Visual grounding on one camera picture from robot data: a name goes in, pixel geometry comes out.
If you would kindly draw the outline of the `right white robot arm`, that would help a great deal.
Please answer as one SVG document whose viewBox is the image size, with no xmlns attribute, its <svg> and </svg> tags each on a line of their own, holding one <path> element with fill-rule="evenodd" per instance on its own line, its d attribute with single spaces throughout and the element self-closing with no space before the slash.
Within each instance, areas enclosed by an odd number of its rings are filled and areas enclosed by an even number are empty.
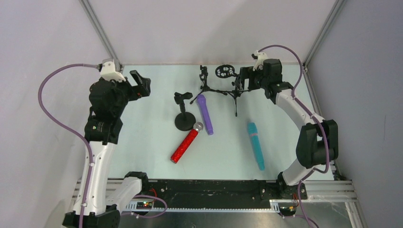
<svg viewBox="0 0 403 228">
<path fill-rule="evenodd" d="M 338 158 L 338 125 L 312 112 L 296 97 L 295 87 L 283 81 L 278 59 L 241 67 L 235 84 L 244 86 L 245 80 L 249 81 L 248 90 L 263 89 L 266 98 L 280 107 L 299 129 L 296 159 L 276 180 L 279 195 L 289 196 L 310 175 L 320 172 L 320 165 L 325 166 L 322 172 L 327 173 L 330 162 Z"/>
</svg>

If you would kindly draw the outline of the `red glitter microphone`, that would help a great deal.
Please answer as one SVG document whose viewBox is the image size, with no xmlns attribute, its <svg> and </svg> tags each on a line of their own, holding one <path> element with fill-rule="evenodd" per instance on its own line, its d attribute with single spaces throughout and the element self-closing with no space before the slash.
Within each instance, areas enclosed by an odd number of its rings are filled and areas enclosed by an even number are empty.
<svg viewBox="0 0 403 228">
<path fill-rule="evenodd" d="M 197 135 L 203 130 L 203 128 L 204 126 L 201 122 L 196 122 L 193 125 L 193 128 L 188 132 L 184 140 L 181 142 L 181 144 L 178 146 L 178 148 L 170 157 L 173 163 L 177 163 L 180 160 L 180 158 L 184 155 L 186 150 L 189 148 L 189 146 L 197 137 Z"/>
</svg>

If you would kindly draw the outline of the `round base mic stand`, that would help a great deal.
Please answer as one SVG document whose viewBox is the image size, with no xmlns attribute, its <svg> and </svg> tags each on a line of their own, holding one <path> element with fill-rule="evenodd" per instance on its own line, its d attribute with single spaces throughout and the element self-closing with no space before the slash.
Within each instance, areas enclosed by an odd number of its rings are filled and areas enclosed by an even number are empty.
<svg viewBox="0 0 403 228">
<path fill-rule="evenodd" d="M 189 100 L 193 97 L 192 93 L 186 92 L 184 94 L 180 94 L 178 92 L 174 93 L 174 100 L 177 105 L 180 107 L 180 113 L 176 116 L 174 120 L 175 127 L 180 131 L 189 131 L 193 128 L 193 125 L 196 123 L 195 116 L 187 112 L 185 109 L 184 100 Z"/>
</svg>

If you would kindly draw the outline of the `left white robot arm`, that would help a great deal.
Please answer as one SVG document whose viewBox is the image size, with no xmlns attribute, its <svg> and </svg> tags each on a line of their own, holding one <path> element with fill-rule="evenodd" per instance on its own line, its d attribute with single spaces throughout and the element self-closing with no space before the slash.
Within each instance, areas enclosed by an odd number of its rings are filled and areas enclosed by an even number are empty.
<svg viewBox="0 0 403 228">
<path fill-rule="evenodd" d="M 90 115 L 85 125 L 86 152 L 82 184 L 71 212 L 65 214 L 62 225 L 67 228 L 116 228 L 123 209 L 143 188 L 143 180 L 126 177 L 116 190 L 106 196 L 109 168 L 123 126 L 121 115 L 128 102 L 147 97 L 151 80 L 138 71 L 130 71 L 137 83 L 132 86 L 127 77 L 118 82 L 100 78 L 91 85 Z"/>
</svg>

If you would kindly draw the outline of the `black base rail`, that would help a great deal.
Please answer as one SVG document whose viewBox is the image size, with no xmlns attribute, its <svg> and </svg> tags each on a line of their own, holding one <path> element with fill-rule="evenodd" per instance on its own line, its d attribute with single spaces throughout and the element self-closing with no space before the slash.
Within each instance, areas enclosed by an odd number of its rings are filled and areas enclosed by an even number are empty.
<svg viewBox="0 0 403 228">
<path fill-rule="evenodd" d="M 304 185 L 266 180 L 150 180 L 142 193 L 157 196 L 169 209 L 270 209 L 270 200 L 307 199 Z"/>
</svg>

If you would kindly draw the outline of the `teal microphone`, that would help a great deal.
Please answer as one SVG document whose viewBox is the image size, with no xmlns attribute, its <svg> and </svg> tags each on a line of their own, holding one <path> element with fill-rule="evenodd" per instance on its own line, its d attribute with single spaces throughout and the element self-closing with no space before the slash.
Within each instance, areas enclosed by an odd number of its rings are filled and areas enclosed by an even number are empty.
<svg viewBox="0 0 403 228">
<path fill-rule="evenodd" d="M 264 162 L 264 156 L 263 156 L 260 141 L 259 141 L 259 134 L 258 134 L 257 126 L 255 123 L 249 122 L 247 124 L 247 128 L 248 128 L 248 135 L 250 138 L 251 146 L 253 149 L 253 153 L 254 153 L 258 168 L 261 171 L 264 171 L 265 162 Z"/>
</svg>

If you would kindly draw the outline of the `black tripod clip stand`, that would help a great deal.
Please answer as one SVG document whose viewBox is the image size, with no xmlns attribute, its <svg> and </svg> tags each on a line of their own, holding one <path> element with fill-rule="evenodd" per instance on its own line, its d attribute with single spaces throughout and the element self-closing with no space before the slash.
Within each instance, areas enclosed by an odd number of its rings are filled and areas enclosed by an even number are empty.
<svg viewBox="0 0 403 228">
<path fill-rule="evenodd" d="M 223 95 L 228 95 L 228 92 L 226 92 L 226 91 L 212 89 L 212 88 L 210 88 L 208 86 L 208 83 L 207 83 L 208 82 L 207 81 L 207 79 L 208 79 L 208 69 L 207 69 L 206 66 L 200 65 L 200 71 L 201 71 L 201 73 L 199 74 L 199 78 L 200 78 L 200 80 L 202 82 L 202 85 L 200 87 L 201 91 L 196 96 L 201 95 L 204 92 L 216 92 L 216 93 L 220 93 L 220 94 L 223 94 Z"/>
</svg>

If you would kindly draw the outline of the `black tripod shock-mount stand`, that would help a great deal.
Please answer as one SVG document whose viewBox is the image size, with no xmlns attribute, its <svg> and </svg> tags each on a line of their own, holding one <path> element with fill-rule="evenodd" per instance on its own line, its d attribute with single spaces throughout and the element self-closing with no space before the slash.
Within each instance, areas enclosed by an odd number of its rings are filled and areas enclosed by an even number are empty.
<svg viewBox="0 0 403 228">
<path fill-rule="evenodd" d="M 224 65 L 220 65 L 215 69 L 215 75 L 220 78 L 220 79 L 227 79 L 230 77 L 235 77 L 239 75 L 235 72 L 235 67 L 232 65 L 228 65 L 228 64 L 224 64 Z M 237 93 L 235 91 L 235 86 L 234 86 L 234 81 L 231 83 L 233 86 L 233 90 L 228 91 L 228 90 L 224 90 L 226 92 L 228 92 L 228 95 L 230 95 L 233 99 L 234 99 L 234 103 L 235 103 L 235 116 L 238 116 L 238 111 L 237 111 L 237 98 L 241 97 L 241 95 L 247 91 L 241 91 L 240 93 Z"/>
</svg>

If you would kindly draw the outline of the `purple microphone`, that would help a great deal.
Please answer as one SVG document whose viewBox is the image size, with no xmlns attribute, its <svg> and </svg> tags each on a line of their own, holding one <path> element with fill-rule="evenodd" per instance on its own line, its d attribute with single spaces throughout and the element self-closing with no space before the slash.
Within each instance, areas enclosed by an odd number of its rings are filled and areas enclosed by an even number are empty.
<svg viewBox="0 0 403 228">
<path fill-rule="evenodd" d="M 197 99 L 197 104 L 199 105 L 199 108 L 200 108 L 200 111 L 202 114 L 202 118 L 204 120 L 206 132 L 208 135 L 213 135 L 214 130 L 213 130 L 210 114 L 208 111 L 206 98 L 204 95 L 200 94 L 197 96 L 196 99 Z"/>
</svg>

